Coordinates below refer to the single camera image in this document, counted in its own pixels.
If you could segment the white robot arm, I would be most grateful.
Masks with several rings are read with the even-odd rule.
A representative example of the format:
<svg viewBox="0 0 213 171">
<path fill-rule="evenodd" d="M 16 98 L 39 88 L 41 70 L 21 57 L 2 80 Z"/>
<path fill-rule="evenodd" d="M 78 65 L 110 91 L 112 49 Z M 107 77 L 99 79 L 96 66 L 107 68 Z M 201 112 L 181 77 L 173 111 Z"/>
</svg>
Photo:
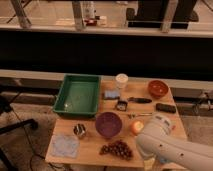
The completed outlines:
<svg viewBox="0 0 213 171">
<path fill-rule="evenodd" d="M 213 147 L 172 137 L 172 126 L 168 117 L 154 114 L 135 138 L 141 157 L 159 156 L 191 171 L 213 171 Z"/>
</svg>

